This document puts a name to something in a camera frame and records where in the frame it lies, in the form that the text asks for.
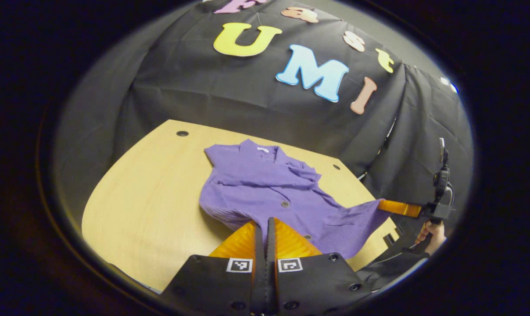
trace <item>blue letter m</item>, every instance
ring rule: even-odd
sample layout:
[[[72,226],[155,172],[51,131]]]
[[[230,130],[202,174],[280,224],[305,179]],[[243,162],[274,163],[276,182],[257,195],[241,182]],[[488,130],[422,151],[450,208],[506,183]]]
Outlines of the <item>blue letter m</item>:
[[[337,60],[329,60],[318,67],[314,52],[311,49],[296,44],[292,44],[290,48],[293,50],[293,55],[286,65],[285,71],[277,74],[277,80],[294,86],[298,84],[297,74],[300,70],[302,86],[305,89],[322,79],[322,83],[314,88],[315,94],[331,102],[339,101],[337,90],[339,90],[343,75],[349,71],[349,67]]]

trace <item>hand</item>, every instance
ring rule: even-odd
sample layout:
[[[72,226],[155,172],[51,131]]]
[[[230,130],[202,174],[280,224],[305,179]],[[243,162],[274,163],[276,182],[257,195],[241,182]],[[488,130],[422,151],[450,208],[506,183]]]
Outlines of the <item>hand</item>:
[[[442,221],[440,222],[440,224],[433,224],[431,220],[427,220],[427,222],[423,224],[423,228],[417,236],[415,244],[419,244],[420,242],[425,240],[429,233],[431,233],[433,236],[431,237],[431,242],[425,249],[425,252],[432,255],[446,240],[446,237],[444,237],[444,224],[442,223]]]

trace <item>table surface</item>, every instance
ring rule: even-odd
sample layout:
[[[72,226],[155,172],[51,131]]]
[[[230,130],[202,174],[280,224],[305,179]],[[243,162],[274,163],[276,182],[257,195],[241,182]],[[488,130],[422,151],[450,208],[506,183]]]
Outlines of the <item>table surface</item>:
[[[188,136],[178,136],[187,131]],[[168,120],[122,156],[91,194],[82,220],[88,245],[133,279],[163,290],[193,254],[208,255],[232,231],[199,206],[212,165],[203,152],[247,138],[277,145],[322,177],[319,186],[347,208],[374,197],[337,158],[227,130]],[[386,249],[383,236],[399,238],[388,218],[349,265],[362,268]]]

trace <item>yellow letter u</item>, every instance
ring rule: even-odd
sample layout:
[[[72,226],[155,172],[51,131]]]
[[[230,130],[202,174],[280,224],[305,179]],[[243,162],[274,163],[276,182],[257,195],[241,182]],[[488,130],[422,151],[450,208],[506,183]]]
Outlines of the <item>yellow letter u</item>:
[[[281,34],[283,32],[272,26],[259,26],[257,30],[261,32],[255,42],[249,46],[240,46],[236,44],[236,39],[240,36],[241,32],[251,28],[251,24],[234,22],[226,23],[223,27],[224,30],[222,30],[215,40],[215,50],[222,54],[240,57],[260,54],[269,46],[275,34]]]

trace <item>purple sweater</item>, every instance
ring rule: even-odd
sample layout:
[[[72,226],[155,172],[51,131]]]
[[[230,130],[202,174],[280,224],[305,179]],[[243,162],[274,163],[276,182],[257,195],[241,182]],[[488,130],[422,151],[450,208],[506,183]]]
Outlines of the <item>purple sweater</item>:
[[[321,175],[279,146],[245,140],[204,150],[213,164],[199,203],[207,214],[237,230],[250,220],[267,236],[267,220],[276,217],[311,237],[323,253],[351,258],[390,216],[379,200],[344,208],[318,186]]]

